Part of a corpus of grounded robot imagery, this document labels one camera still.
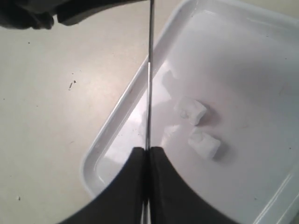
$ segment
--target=beige countertop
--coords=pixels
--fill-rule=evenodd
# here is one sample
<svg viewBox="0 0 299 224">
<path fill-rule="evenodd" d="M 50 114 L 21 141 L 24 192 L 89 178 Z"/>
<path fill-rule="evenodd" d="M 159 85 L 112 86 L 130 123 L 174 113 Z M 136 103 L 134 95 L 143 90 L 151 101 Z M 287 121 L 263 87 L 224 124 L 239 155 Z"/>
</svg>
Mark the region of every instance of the beige countertop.
<svg viewBox="0 0 299 224">
<path fill-rule="evenodd" d="M 156 0 L 156 37 L 179 2 Z M 299 17 L 297 0 L 246 2 Z M 148 19 L 139 2 L 51 31 L 0 28 L 0 224 L 57 223 L 91 200 L 79 166 L 147 55 Z"/>
</svg>

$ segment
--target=small white chunk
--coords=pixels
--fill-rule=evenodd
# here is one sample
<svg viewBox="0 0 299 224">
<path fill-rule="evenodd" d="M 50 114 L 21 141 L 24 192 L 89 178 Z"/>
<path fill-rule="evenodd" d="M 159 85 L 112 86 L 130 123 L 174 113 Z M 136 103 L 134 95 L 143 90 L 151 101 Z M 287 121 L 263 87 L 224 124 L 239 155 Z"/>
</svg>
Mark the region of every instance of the small white chunk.
<svg viewBox="0 0 299 224">
<path fill-rule="evenodd" d="M 202 158 L 212 159 L 220 146 L 220 141 L 202 132 L 199 128 L 194 128 L 189 136 L 188 144 Z"/>
<path fill-rule="evenodd" d="M 206 113 L 205 106 L 189 97 L 182 97 L 174 107 L 174 110 L 181 118 L 188 119 L 192 125 L 197 125 Z"/>
</svg>

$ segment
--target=thin metal rod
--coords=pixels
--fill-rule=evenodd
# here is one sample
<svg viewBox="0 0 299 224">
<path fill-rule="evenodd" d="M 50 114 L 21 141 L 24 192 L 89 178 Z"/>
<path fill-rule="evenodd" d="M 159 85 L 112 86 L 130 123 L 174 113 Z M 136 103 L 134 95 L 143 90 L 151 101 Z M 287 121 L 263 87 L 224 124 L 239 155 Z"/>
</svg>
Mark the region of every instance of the thin metal rod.
<svg viewBox="0 0 299 224">
<path fill-rule="evenodd" d="M 148 90 L 147 90 L 145 150 L 150 149 L 151 102 L 152 102 L 152 92 L 153 92 L 154 19 L 155 19 L 155 0 L 150 0 L 150 11 L 149 11 L 149 60 L 148 60 Z"/>
</svg>

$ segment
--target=black object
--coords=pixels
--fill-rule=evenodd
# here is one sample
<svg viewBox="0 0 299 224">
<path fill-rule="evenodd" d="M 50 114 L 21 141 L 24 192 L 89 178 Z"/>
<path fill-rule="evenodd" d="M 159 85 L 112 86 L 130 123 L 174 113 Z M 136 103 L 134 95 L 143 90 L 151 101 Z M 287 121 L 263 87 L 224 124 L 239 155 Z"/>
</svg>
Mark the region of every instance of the black object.
<svg viewBox="0 0 299 224">
<path fill-rule="evenodd" d="M 102 10 L 141 0 L 0 0 L 0 26 L 51 29 L 53 16 L 73 25 Z"/>
<path fill-rule="evenodd" d="M 134 148 L 111 184 L 90 204 L 61 224 L 139 224 L 143 202 L 145 151 Z"/>
<path fill-rule="evenodd" d="M 139 224 L 145 198 L 152 224 L 236 224 L 183 181 L 160 147 L 134 148 L 111 184 L 61 224 Z"/>
</svg>

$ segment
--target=plastic tray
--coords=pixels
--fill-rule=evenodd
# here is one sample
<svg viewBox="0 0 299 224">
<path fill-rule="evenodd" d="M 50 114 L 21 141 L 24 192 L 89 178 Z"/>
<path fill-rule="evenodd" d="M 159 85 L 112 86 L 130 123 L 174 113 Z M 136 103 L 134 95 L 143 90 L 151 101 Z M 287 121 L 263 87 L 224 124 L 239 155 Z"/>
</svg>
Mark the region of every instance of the plastic tray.
<svg viewBox="0 0 299 224">
<path fill-rule="evenodd" d="M 289 223 L 299 210 L 299 21 L 234 0 L 189 0 L 154 50 L 152 145 L 204 200 L 240 223 Z M 88 152 L 82 179 L 100 193 L 144 146 L 147 64 Z M 180 96 L 208 107 L 199 126 L 222 144 L 214 160 L 187 143 Z"/>
</svg>

